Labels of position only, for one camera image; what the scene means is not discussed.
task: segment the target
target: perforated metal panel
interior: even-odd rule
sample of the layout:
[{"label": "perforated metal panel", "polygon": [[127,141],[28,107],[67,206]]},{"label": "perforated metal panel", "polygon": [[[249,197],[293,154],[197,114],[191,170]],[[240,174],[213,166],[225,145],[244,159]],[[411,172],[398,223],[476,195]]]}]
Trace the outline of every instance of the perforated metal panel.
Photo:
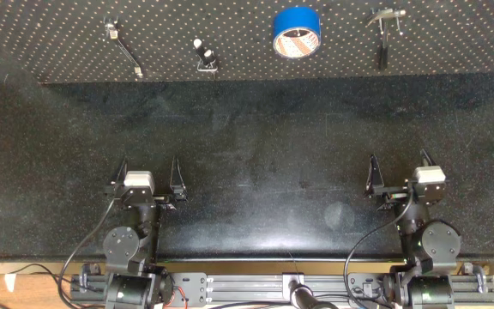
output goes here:
[{"label": "perforated metal panel", "polygon": [[[292,6],[321,18],[322,46],[289,60],[272,47],[273,19]],[[371,8],[405,8],[404,35],[390,23],[389,68],[376,69],[380,33]],[[193,39],[216,51],[219,79],[281,79],[494,71],[494,1],[0,0],[0,44],[40,82],[137,81],[119,49],[103,40],[119,16],[143,81],[207,80]]]}]

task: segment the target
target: blue tape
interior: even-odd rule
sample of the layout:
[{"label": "blue tape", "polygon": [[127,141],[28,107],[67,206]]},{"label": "blue tape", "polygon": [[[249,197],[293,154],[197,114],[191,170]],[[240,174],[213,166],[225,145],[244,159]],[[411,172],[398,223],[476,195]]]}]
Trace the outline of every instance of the blue tape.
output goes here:
[{"label": "blue tape", "polygon": [[[278,39],[280,37],[283,37],[284,34],[294,31],[295,29],[302,29],[305,31],[308,31],[310,33],[315,34],[317,37],[317,42],[316,44],[309,44],[309,50],[310,52],[301,52],[301,51],[292,51],[294,49],[293,45],[289,45],[289,50],[287,50],[287,46],[277,46],[278,44]],[[274,18],[274,49],[278,52],[283,57],[286,58],[303,58],[307,57],[313,52],[319,48],[321,45],[321,37],[322,37],[322,31],[320,28],[320,21],[319,21],[319,16],[317,15],[316,11],[310,8],[305,8],[305,7],[295,7],[295,8],[290,8],[286,9],[284,11],[281,11],[275,18]]]}]

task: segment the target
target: black tabletop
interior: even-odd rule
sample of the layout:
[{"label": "black tabletop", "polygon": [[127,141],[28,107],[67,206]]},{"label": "black tabletop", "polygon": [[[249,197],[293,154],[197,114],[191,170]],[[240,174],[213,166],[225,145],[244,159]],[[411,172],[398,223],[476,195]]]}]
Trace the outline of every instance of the black tabletop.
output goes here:
[{"label": "black tabletop", "polygon": [[[165,191],[174,155],[190,200],[164,215],[160,260],[342,259],[392,219],[363,196],[370,154],[398,185],[421,148],[449,181],[431,215],[460,230],[462,258],[494,259],[494,74],[41,87],[12,72],[0,70],[0,259],[63,259],[121,158]],[[80,257],[102,258],[127,216],[112,211]],[[400,258],[397,233],[358,257]]]}]

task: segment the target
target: white tag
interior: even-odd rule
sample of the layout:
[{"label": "white tag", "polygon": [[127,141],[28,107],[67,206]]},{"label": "white tag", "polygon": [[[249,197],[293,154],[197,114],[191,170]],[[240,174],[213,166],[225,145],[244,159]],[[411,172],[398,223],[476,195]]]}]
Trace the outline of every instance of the white tag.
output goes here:
[{"label": "white tag", "polygon": [[16,274],[5,274],[5,285],[7,286],[7,290],[11,293],[15,291],[15,280]]}]

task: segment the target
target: blue tape roll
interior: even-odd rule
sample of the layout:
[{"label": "blue tape roll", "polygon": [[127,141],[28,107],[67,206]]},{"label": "blue tape roll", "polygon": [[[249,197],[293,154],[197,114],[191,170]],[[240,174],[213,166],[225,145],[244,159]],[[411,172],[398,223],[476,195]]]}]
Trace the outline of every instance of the blue tape roll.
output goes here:
[{"label": "blue tape roll", "polygon": [[304,58],[322,43],[319,16],[310,8],[296,7],[274,18],[274,50],[285,58]]}]

